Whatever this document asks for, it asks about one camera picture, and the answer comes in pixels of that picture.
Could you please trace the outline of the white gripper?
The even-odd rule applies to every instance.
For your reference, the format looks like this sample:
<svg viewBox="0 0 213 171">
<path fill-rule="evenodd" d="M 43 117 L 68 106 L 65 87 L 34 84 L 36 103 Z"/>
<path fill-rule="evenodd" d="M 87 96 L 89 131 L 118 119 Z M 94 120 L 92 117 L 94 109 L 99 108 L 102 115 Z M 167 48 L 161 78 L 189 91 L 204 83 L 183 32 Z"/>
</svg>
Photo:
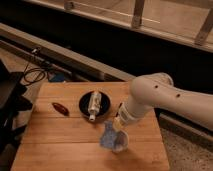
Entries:
<svg viewBox="0 0 213 171">
<path fill-rule="evenodd" d="M 127 100 L 125 102 L 122 102 L 122 106 L 119 110 L 119 115 L 113 120 L 113 129 L 116 132 L 119 132 L 124 128 L 124 126 L 139 121 L 149 111 L 149 105 L 140 104 L 134 100 Z"/>
</svg>

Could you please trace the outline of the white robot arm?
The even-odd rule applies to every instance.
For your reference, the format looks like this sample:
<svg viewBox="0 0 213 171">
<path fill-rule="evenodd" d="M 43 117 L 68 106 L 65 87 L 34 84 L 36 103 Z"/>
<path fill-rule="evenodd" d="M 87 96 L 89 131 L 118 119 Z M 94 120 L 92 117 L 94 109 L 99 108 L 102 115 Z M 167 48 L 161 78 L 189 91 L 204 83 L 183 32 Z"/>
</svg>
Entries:
<svg viewBox="0 0 213 171">
<path fill-rule="evenodd" d="M 119 107 L 113 128 L 120 131 L 153 108 L 179 114 L 213 131 L 213 95 L 175 88 L 166 73 L 143 75 L 132 80 L 130 94 Z"/>
</svg>

